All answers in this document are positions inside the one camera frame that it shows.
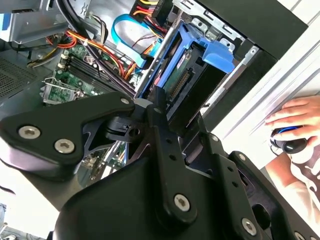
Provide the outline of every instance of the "hand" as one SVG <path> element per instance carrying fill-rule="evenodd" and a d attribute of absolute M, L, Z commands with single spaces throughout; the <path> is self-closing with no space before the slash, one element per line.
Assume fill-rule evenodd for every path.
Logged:
<path fill-rule="evenodd" d="M 282 109 L 266 120 L 266 125 L 272 129 L 303 126 L 276 134 L 278 141 L 307 139 L 309 146 L 320 145 L 320 96 L 302 97 L 288 101 Z"/>

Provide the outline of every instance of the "finger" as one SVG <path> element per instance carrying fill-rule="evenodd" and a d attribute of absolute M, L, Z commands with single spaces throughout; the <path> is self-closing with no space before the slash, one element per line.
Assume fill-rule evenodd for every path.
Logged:
<path fill-rule="evenodd" d="M 310 118 L 311 116 L 309 116 L 309 114 L 289 116 L 272 122 L 267 122 L 265 125 L 272 129 L 309 125 Z"/>
<path fill-rule="evenodd" d="M 285 131 L 274 135 L 274 139 L 278 141 L 291 141 L 296 139 L 309 139 L 318 136 L 319 129 L 315 126 L 303 126 L 301 128 Z"/>
<path fill-rule="evenodd" d="M 320 137 L 319 136 L 312 136 L 308 139 L 308 146 L 316 147 L 320 145 Z"/>
<path fill-rule="evenodd" d="M 293 117 L 293 116 L 298 116 L 298 115 L 303 115 L 308 113 L 308 108 L 305 106 L 294 106 L 294 107 L 289 107 L 289 108 L 284 108 L 271 116 L 269 116 L 265 122 L 270 123 L 279 119 L 284 119 L 287 117 Z"/>
<path fill-rule="evenodd" d="M 309 102 L 310 102 L 309 96 L 292 99 L 292 100 L 288 101 L 287 103 L 285 103 L 282 106 L 282 109 L 296 107 L 296 106 L 304 106 L 304 105 L 307 105 Z"/>

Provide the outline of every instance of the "computer mouse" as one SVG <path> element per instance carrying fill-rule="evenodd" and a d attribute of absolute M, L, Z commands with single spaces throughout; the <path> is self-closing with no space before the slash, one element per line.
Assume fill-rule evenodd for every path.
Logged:
<path fill-rule="evenodd" d="M 290 126 L 290 127 L 284 127 L 284 128 L 276 128 L 272 131 L 270 142 L 271 144 L 279 149 L 282 149 L 287 154 L 296 154 L 301 152 L 303 149 L 306 148 L 308 141 L 305 138 L 295 139 L 291 141 L 279 141 L 275 140 L 274 136 L 276 134 L 292 131 L 298 128 L 301 128 L 302 126 Z"/>

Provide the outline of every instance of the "ventilation grille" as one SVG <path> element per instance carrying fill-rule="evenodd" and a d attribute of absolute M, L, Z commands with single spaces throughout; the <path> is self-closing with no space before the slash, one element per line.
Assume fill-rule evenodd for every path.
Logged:
<path fill-rule="evenodd" d="M 34 74 L 0 57 L 0 98 L 15 94 L 36 78 Z"/>

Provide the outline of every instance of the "screw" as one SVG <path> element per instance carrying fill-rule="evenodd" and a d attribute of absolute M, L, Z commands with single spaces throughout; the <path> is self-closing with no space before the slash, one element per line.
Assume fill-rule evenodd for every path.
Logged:
<path fill-rule="evenodd" d="M 294 232 L 294 235 L 297 240 L 305 240 L 305 238 L 297 231 Z"/>
<path fill-rule="evenodd" d="M 162 111 L 159 108 L 154 108 L 154 110 L 158 113 L 158 114 L 162 114 Z"/>
<path fill-rule="evenodd" d="M 174 196 L 174 204 L 182 211 L 188 212 L 190 210 L 189 200 L 182 194 L 177 194 Z"/>
<path fill-rule="evenodd" d="M 255 225 L 247 218 L 242 218 L 242 226 L 251 236 L 257 235 L 257 229 Z"/>
<path fill-rule="evenodd" d="M 123 102 L 124 104 L 129 104 L 130 102 L 127 100 L 127 99 L 125 99 L 125 98 L 121 98 L 121 102 Z"/>
<path fill-rule="evenodd" d="M 24 139 L 37 139 L 41 135 L 40 130 L 35 126 L 23 126 L 18 133 Z"/>
<path fill-rule="evenodd" d="M 238 156 L 239 156 L 239 158 L 240 158 L 242 161 L 245 161 L 245 160 L 246 160 L 245 155 L 243 155 L 243 154 L 240 153 Z"/>
<path fill-rule="evenodd" d="M 75 144 L 68 139 L 60 139 L 55 142 L 54 148 L 61 154 L 70 154 L 75 150 Z"/>
<path fill-rule="evenodd" d="M 212 135 L 211 137 L 214 141 L 219 142 L 219 139 L 215 135 Z"/>

